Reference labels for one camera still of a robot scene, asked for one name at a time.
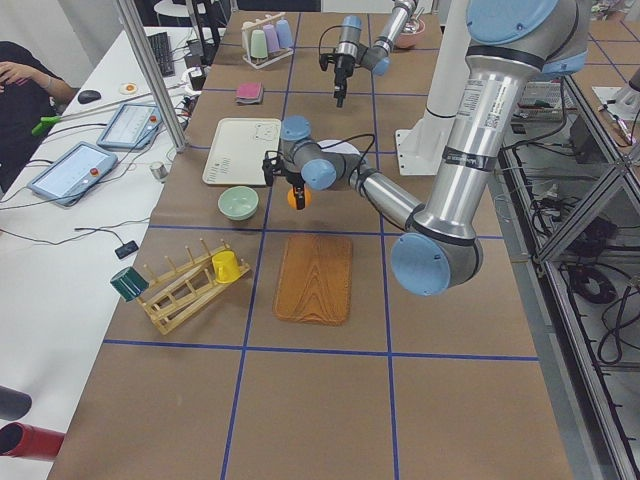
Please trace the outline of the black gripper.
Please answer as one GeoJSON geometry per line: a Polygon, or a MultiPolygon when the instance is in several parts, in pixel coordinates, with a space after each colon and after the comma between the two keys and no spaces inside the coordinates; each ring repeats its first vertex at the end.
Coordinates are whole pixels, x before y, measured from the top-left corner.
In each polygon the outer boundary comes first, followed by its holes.
{"type": "Polygon", "coordinates": [[[284,176],[291,185],[291,207],[303,210],[306,208],[306,188],[305,181],[300,172],[284,170],[284,176]]]}
{"type": "Polygon", "coordinates": [[[353,75],[353,57],[347,54],[334,54],[334,92],[336,106],[342,108],[346,97],[347,81],[353,75]]]}

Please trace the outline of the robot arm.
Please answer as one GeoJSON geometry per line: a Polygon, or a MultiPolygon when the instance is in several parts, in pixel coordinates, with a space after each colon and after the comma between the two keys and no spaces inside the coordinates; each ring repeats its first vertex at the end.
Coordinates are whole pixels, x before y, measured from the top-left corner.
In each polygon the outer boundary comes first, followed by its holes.
{"type": "Polygon", "coordinates": [[[384,28],[369,46],[360,41],[361,19],[356,15],[348,15],[343,19],[336,47],[331,53],[322,54],[319,58],[323,70],[326,70],[329,64],[334,65],[333,97],[338,108],[343,107],[348,79],[357,67],[377,76],[386,73],[390,64],[390,53],[417,5],[417,1],[395,1],[384,28]]]}
{"type": "Polygon", "coordinates": [[[392,248],[392,271],[408,291],[438,295],[470,280],[482,264],[472,226],[504,134],[526,84],[574,73],[584,65],[590,24],[587,1],[472,1],[465,12],[470,69],[431,196],[425,203],[358,154],[325,151],[302,116],[284,119],[278,156],[263,163],[267,181],[305,188],[353,187],[404,230],[392,248]]]}

